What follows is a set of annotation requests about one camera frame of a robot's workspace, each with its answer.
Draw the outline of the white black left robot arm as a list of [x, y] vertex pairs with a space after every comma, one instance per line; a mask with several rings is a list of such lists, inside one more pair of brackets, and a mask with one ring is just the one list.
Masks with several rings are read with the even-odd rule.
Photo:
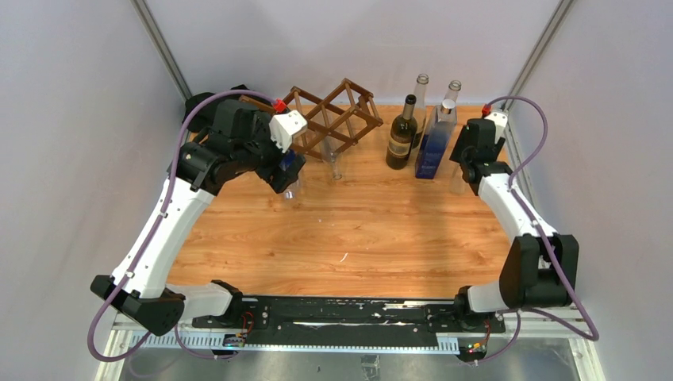
[[247, 172], [276, 194], [298, 180], [304, 157], [290, 146], [308, 127], [296, 110], [271, 115], [251, 103], [228, 99], [217, 105], [195, 141], [179, 150], [140, 237], [111, 275], [98, 275], [91, 291], [155, 336], [184, 320], [211, 318], [225, 328], [244, 318], [242, 293], [213, 280], [204, 286], [167, 284], [187, 236], [221, 188]]

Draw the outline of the clear plain glass bottle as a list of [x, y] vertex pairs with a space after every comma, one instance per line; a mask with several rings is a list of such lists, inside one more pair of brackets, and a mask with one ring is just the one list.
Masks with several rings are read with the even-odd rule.
[[456, 108], [457, 98], [462, 89], [462, 83], [454, 79], [448, 84], [448, 90], [441, 103], [441, 110], [444, 114], [450, 114]]

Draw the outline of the clear bottle with black label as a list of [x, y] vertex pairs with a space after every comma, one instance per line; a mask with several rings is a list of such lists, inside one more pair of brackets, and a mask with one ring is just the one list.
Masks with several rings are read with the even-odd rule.
[[416, 104], [413, 109], [413, 117], [417, 122], [417, 132], [414, 135], [412, 149], [416, 149], [423, 137], [425, 123], [426, 123], [426, 106], [425, 106], [425, 94], [426, 87], [429, 83], [429, 76], [425, 73], [421, 73], [417, 76], [416, 85], [414, 88], [413, 94], [416, 96]]

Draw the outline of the brown wooden wine rack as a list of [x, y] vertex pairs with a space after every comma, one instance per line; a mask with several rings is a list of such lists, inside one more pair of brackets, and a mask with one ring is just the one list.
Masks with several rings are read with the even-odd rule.
[[324, 98], [294, 86], [284, 98], [273, 102], [252, 95], [241, 95], [239, 100], [271, 115], [297, 110], [307, 120], [307, 131], [294, 139], [291, 148], [319, 160], [323, 158], [320, 143], [333, 142], [336, 147], [332, 152], [339, 156], [383, 124], [374, 95], [348, 78]]

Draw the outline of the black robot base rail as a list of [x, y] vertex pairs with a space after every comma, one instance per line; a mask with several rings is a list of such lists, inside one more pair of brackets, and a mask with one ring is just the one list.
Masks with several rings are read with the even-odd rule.
[[186, 325], [243, 340], [245, 349], [444, 352], [506, 331], [493, 313], [462, 310], [451, 299], [249, 295], [233, 317], [195, 317]]

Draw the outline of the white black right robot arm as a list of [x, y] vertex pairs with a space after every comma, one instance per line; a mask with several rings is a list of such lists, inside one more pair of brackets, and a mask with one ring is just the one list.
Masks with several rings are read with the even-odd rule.
[[456, 295], [453, 320], [468, 332], [484, 322], [485, 314], [499, 310], [568, 306], [575, 287], [579, 242], [558, 233], [520, 194], [512, 169], [498, 158], [505, 124], [502, 114], [469, 119], [450, 156], [510, 242], [498, 280], [461, 287]]

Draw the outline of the small clear bottle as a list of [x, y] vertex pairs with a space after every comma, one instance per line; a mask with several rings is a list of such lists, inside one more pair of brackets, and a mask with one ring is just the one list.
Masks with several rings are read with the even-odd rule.
[[322, 159], [326, 162], [332, 171], [332, 180], [342, 179], [342, 172], [340, 169], [339, 153], [337, 152], [338, 141], [332, 137], [325, 137], [321, 141]]
[[453, 165], [452, 178], [449, 184], [449, 190], [456, 195], [464, 194], [470, 183], [470, 169], [465, 160], [455, 162]]

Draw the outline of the dark green wine bottle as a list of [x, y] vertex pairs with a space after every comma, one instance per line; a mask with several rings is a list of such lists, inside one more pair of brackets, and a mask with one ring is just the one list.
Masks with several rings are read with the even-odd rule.
[[417, 133], [417, 121], [413, 116], [416, 103], [417, 97], [414, 94], [408, 94], [402, 112], [391, 123], [390, 138], [386, 149], [386, 164], [394, 170], [403, 169], [408, 164], [413, 140]]

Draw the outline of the blue clear bottle lettered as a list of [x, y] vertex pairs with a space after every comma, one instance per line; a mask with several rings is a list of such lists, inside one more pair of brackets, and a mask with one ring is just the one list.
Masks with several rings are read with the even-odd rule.
[[457, 124], [456, 101], [445, 99], [433, 108], [415, 163], [417, 179], [434, 179]]

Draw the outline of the blue clear bottle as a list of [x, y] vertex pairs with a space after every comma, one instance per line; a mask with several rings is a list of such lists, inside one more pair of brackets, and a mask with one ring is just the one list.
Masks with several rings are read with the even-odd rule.
[[301, 189], [299, 180], [299, 173], [302, 169], [301, 156], [293, 149], [288, 150], [281, 161], [280, 167], [285, 175], [284, 198], [287, 201], [295, 200]]

